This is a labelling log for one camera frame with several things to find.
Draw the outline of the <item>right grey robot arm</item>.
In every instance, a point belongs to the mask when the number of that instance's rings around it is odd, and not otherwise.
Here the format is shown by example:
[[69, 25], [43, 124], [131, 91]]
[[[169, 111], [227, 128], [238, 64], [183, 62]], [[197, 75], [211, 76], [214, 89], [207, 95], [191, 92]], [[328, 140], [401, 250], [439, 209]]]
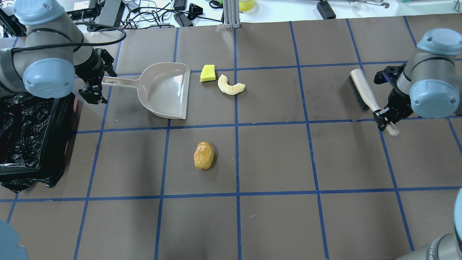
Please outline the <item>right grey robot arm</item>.
[[455, 68], [461, 41], [457, 31], [432, 29], [417, 43], [407, 63], [376, 73], [375, 84], [392, 86], [387, 104], [373, 112], [381, 131], [411, 114], [427, 119], [461, 116], [461, 75]]

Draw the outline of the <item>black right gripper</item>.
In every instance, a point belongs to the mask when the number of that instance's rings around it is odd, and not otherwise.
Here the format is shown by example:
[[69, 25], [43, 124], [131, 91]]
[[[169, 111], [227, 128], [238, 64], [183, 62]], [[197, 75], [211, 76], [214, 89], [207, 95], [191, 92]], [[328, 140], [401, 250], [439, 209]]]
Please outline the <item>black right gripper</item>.
[[408, 118], [414, 113], [411, 108], [410, 97], [398, 88], [397, 81], [401, 75], [406, 64], [401, 66], [387, 66], [382, 71], [376, 73], [374, 77], [375, 84], [389, 83], [392, 90], [388, 96], [388, 103], [384, 109], [377, 109], [373, 111], [377, 126], [380, 131], [385, 131], [386, 127], [391, 123], [398, 123], [402, 119]]

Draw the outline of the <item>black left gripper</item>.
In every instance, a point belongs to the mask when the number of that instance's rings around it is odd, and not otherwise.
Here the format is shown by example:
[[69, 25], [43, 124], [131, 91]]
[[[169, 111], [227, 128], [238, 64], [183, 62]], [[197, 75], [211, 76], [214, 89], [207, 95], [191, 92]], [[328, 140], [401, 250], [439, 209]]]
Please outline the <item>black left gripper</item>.
[[86, 61], [74, 66], [76, 76], [86, 83], [83, 88], [79, 89], [79, 95], [88, 104], [108, 103], [102, 94], [102, 80], [105, 74], [117, 77], [113, 63], [114, 58], [106, 49], [93, 49]]

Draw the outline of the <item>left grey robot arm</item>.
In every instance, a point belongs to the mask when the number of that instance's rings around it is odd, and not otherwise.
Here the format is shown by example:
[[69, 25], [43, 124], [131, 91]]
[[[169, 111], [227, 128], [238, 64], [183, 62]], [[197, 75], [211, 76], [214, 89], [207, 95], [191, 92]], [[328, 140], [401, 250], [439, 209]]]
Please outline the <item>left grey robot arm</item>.
[[1, 50], [1, 97], [66, 97], [78, 76], [84, 101], [106, 104], [103, 77], [117, 75], [109, 52], [90, 44], [56, 0], [15, 0], [12, 9], [25, 26], [25, 46]]

